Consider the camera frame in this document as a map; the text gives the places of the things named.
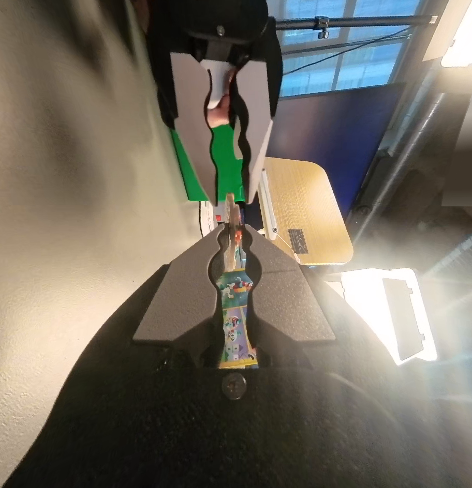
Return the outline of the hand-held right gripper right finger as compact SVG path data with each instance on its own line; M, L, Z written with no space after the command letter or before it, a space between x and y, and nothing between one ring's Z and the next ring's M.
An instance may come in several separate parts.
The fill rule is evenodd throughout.
M247 302L251 343L319 343L335 340L299 264L245 225L245 272L253 286Z

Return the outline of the white power strip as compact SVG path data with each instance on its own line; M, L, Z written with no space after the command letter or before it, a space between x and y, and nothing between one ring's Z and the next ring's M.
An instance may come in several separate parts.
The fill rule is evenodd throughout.
M209 201L199 202L199 226L202 237L205 237L219 224L226 222L226 208L224 202L213 206Z

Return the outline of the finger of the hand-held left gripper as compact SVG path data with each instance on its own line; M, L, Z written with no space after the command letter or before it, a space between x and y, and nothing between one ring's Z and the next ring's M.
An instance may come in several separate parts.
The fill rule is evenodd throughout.
M211 203L218 203L217 167L211 154L213 132L207 122L212 78L191 54L171 52L177 117L175 130L196 179Z
M238 147L243 156L245 202L251 204L264 169L273 125L265 62L250 60L237 72L235 111L240 126Z

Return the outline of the person's left hand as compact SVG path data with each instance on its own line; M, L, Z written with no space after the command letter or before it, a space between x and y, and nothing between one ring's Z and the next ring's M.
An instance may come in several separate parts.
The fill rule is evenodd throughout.
M234 70L230 69L224 77L222 85L222 96L216 105L207 106L206 120L210 128L216 128L221 125L229 124L229 110L230 110L230 85L234 75Z

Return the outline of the blue partition panel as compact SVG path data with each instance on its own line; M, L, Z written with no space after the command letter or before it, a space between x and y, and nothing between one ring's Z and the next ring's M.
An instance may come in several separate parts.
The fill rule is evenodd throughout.
M322 167L347 218L404 87L402 82L281 97L266 156Z

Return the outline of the lego set box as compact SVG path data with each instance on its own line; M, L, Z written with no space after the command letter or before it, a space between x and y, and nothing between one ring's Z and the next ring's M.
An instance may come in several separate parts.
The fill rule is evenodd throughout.
M217 282L220 291L224 345L221 369L257 369L257 354L246 328L247 303L253 282L245 269L225 272Z

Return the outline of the bright light panel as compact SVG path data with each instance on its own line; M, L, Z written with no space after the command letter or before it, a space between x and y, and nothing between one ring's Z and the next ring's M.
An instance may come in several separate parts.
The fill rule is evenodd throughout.
M440 58L443 68L472 67L472 1L448 1L423 62Z
M344 300L375 333L396 365L438 359L413 269L347 271L341 274L341 285Z

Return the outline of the window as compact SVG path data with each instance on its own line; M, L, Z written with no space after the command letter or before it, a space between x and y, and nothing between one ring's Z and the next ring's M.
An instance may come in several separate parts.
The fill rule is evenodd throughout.
M268 1L276 20L315 16L375 17L421 14L424 1ZM280 97L380 86L391 82L413 33L406 26L279 32L283 78Z

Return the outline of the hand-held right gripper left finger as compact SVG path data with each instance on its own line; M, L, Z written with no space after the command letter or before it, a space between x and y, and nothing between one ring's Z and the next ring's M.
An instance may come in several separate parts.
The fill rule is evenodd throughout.
M212 344L221 312L218 279L225 272L226 224L218 225L168 267L133 340Z

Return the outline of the small wooden table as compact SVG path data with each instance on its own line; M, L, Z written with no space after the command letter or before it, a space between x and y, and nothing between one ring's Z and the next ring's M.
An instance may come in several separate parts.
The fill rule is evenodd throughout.
M257 195L264 235L301 265L343 265L354 250L328 176L313 162L266 157Z

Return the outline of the green plastic bin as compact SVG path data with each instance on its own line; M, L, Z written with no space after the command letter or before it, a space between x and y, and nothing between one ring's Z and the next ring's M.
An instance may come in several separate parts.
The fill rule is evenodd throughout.
M214 128L213 132L214 140L211 146L211 154L217 166L219 201L223 201L227 193L233 193L234 200L237 203L244 202L245 192L241 178L243 160L237 159L234 155L233 129L230 125L221 125ZM170 129L170 133L188 200L191 202L208 201L204 190L196 179L196 174L177 132Z

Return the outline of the round white lego model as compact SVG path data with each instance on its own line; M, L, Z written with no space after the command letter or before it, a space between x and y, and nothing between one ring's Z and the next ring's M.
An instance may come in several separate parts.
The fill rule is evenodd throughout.
M242 242L241 216L239 205L235 202L234 194L227 193L225 201L225 223L227 228L227 247L224 251L225 272L232 272L237 267L237 253Z

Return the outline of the black stand pole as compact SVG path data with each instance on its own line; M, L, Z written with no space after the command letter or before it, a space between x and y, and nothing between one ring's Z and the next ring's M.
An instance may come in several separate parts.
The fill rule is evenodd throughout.
M287 19L276 22L277 31L327 30L330 28L423 26L437 23L439 15L379 16L330 18L316 16L306 19Z

